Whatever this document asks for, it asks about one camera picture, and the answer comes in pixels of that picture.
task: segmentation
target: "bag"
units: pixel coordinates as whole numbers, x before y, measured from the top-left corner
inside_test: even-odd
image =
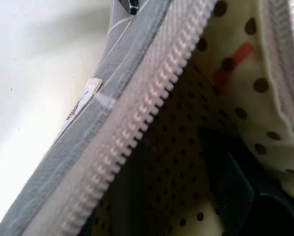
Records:
[[[114,0],[20,235],[294,236],[294,0]]]

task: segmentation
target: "red mark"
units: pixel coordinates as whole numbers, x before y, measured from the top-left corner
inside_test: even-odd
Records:
[[[252,52],[254,46],[250,43],[243,43],[238,50],[230,57],[234,61],[234,70],[241,64]],[[233,71],[224,71],[222,68],[217,69],[213,74],[213,82],[220,90],[221,95],[225,95],[226,87],[230,81]]]

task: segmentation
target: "fabric tag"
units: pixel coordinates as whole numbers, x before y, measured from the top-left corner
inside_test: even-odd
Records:
[[[77,115],[80,113],[80,111],[84,108],[84,106],[90,101],[92,96],[94,96],[98,89],[102,85],[102,80],[98,78],[91,78],[88,80],[87,85],[85,86],[83,90],[83,95],[81,98],[78,100],[77,104],[75,107],[72,109],[68,117],[66,118],[63,127],[56,138],[55,141],[62,135],[62,133],[67,129],[67,127],[71,124],[71,122],[77,117]]]

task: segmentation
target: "black plastic piece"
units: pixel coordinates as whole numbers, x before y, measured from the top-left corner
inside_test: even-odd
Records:
[[[227,235],[294,236],[294,200],[245,144],[209,129],[199,128],[197,134]]]
[[[136,15],[139,10],[138,0],[118,0],[130,15]]]

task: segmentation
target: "white surface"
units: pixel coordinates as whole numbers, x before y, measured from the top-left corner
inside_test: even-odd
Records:
[[[0,1],[0,221],[103,50],[109,0]]]

